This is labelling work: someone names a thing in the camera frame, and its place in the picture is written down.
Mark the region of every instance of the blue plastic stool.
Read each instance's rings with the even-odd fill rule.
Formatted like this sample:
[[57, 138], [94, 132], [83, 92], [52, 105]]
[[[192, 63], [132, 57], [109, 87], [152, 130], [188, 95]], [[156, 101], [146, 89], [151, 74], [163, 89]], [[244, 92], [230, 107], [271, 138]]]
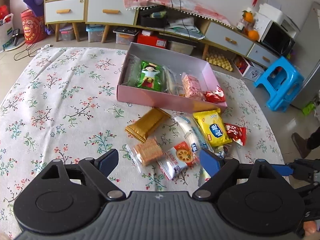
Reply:
[[[279, 73], [271, 75], [273, 71], [281, 67]], [[275, 61], [268, 69], [253, 83], [255, 87], [262, 84], [270, 94], [270, 99], [267, 101], [267, 106], [272, 111], [277, 111], [282, 108], [285, 112], [299, 93], [302, 84], [303, 76], [292, 66], [284, 57]]]

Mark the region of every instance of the person's foot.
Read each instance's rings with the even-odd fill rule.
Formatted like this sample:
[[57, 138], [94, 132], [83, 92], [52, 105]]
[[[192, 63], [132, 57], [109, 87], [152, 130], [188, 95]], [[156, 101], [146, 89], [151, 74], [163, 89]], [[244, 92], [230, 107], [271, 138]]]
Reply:
[[307, 148], [307, 140], [303, 139], [300, 135], [298, 135], [296, 132], [291, 135], [292, 141], [296, 148], [298, 149], [300, 156], [304, 159], [308, 156], [308, 154], [311, 152]]

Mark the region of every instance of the pink checkered cloth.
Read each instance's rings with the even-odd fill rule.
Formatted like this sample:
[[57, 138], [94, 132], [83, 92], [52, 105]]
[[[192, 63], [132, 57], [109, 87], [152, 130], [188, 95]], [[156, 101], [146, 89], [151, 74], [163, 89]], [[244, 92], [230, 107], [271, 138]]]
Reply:
[[[172, 7], [174, 9], [180, 10], [180, 0], [172, 0], [172, 3], [171, 0], [124, 0], [124, 6], [126, 8], [148, 7], [154, 5], [165, 5], [169, 8]], [[217, 20], [231, 26], [226, 17], [216, 12], [216, 10], [211, 8], [209, 5], [205, 5], [200, 2], [195, 2], [192, 0], [181, 0], [181, 10], [184, 12], [197, 14], [213, 20]]]

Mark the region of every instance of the pink wafer snack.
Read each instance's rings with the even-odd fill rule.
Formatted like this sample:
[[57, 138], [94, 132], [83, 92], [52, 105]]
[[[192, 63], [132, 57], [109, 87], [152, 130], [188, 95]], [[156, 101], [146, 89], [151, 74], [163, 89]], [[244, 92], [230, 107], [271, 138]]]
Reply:
[[186, 98], [205, 100], [200, 83], [196, 77], [183, 73], [182, 84]]

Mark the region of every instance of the tile floor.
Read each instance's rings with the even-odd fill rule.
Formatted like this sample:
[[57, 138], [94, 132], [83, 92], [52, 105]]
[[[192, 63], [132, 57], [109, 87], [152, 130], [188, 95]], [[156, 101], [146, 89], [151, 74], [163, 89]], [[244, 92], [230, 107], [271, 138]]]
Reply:
[[[114, 42], [114, 37], [112, 36], [104, 44], [101, 44], [100, 42], [89, 43], [87, 39], [83, 39], [80, 42], [55, 42], [54, 37], [51, 36], [37, 43], [34, 48], [38, 49], [46, 44], [52, 44], [52, 46], [54, 47], [104, 47], [115, 49], [128, 49], [129, 47], [126, 45], [116, 44]], [[24, 68], [32, 59], [32, 57], [28, 56], [18, 61], [15, 61], [13, 59], [13, 56], [16, 53], [23, 51], [25, 47], [26, 46], [24, 45], [19, 49], [0, 53], [0, 101], [3, 100], [7, 92], [10, 90], [10, 88], [18, 79]], [[19, 55], [19, 57], [23, 57], [25, 55], [28, 55], [27, 52], [22, 53], [21, 55]], [[200, 57], [201, 53], [198, 52], [195, 54], [195, 56]], [[231, 74], [236, 78], [242, 79], [242, 77], [237, 71], [230, 73], [220, 67], [215, 66], [213, 67], [213, 69], [227, 74]], [[309, 137], [309, 135], [313, 133], [319, 126], [317, 119], [312, 115], [305, 117], [300, 110], [295, 109], [293, 107], [290, 107], [286, 113], [272, 112], [265, 105], [265, 102], [269, 98], [268, 92], [263, 88], [254, 88], [253, 83], [247, 79], [242, 80], [245, 81], [247, 87], [254, 95], [263, 113], [265, 114], [277, 139], [284, 161], [288, 163], [292, 162], [295, 158], [299, 158], [300, 155], [291, 140], [291, 134], [293, 132], [298, 132], [301, 136], [305, 138]], [[320, 147], [318, 149], [313, 150], [308, 156], [308, 159], [316, 158], [320, 158]], [[298, 181], [293, 178], [290, 178], [290, 181], [294, 187], [301, 187], [306, 184], [303, 181]]]

